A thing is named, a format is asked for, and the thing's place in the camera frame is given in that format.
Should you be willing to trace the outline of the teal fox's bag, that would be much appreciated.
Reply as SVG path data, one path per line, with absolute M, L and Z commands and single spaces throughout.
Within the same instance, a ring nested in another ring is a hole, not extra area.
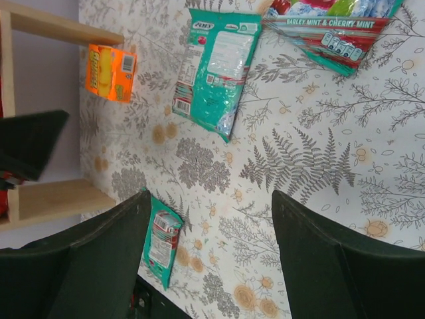
M 172 110 L 229 142 L 258 38 L 259 14 L 190 9 Z
M 183 223 L 176 212 L 151 195 L 151 213 L 142 261 L 160 280 L 164 290 L 169 288 Z

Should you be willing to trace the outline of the floral patterned table mat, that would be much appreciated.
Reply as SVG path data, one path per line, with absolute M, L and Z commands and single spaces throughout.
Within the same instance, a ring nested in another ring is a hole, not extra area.
M 229 142 L 172 112 L 189 9 L 269 1 L 81 1 L 81 22 L 137 55 L 129 104 L 80 92 L 84 175 L 118 201 L 148 188 L 185 220 L 166 318 L 289 318 L 272 192 L 424 252 L 424 2 L 404 1 L 344 77 L 264 29 Z

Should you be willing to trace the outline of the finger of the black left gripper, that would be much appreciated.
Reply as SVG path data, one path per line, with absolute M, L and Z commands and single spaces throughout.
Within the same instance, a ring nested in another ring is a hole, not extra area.
M 69 113 L 51 110 L 1 119 L 1 172 L 36 181 L 47 166 Z

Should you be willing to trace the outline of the red fruit gummy bag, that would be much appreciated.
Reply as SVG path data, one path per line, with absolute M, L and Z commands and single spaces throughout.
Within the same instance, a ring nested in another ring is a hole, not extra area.
M 11 182 L 11 175 L 6 171 L 1 171 L 1 206 L 0 215 L 3 216 L 8 211 L 7 192 L 13 189 L 14 184 Z

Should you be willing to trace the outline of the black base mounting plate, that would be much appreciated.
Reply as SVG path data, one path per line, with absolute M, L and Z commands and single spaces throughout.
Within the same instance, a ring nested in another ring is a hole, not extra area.
M 142 277 L 137 276 L 127 318 L 184 319 L 191 317 Z

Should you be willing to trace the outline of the teal Fox's bag back side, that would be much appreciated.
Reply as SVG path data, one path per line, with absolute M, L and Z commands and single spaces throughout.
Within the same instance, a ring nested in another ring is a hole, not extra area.
M 172 110 L 229 142 L 258 38 L 259 14 L 190 9 Z

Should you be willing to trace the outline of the Fox's mint blossom candy bag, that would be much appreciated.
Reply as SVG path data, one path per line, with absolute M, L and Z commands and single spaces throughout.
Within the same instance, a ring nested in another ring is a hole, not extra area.
M 402 1 L 274 1 L 264 24 L 308 58 L 351 76 Z

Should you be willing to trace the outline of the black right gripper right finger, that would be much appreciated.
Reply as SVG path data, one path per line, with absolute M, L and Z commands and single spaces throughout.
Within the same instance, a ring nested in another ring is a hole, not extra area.
M 423 318 L 424 253 L 362 235 L 272 194 L 293 318 Z

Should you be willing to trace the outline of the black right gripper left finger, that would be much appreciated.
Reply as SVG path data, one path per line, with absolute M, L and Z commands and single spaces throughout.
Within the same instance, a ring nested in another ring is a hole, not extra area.
M 1 249 L 2 318 L 125 318 L 151 213 L 141 191 L 20 249 Z

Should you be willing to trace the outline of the wooden shelf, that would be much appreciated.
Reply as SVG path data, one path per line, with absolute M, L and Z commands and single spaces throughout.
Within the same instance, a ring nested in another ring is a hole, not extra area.
M 76 45 L 90 43 L 120 45 L 124 36 L 91 27 L 9 1 L 1 2 L 1 101 L 2 114 L 16 114 L 12 32 L 60 40 Z M 85 179 L 22 185 L 8 192 L 8 211 L 1 218 L 1 230 L 27 227 L 115 205 L 113 199 Z

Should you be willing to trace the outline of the small orange candy bag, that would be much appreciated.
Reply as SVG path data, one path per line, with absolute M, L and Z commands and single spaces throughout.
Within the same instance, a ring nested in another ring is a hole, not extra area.
M 130 103 L 136 63 L 136 54 L 90 44 L 86 90 L 106 100 Z

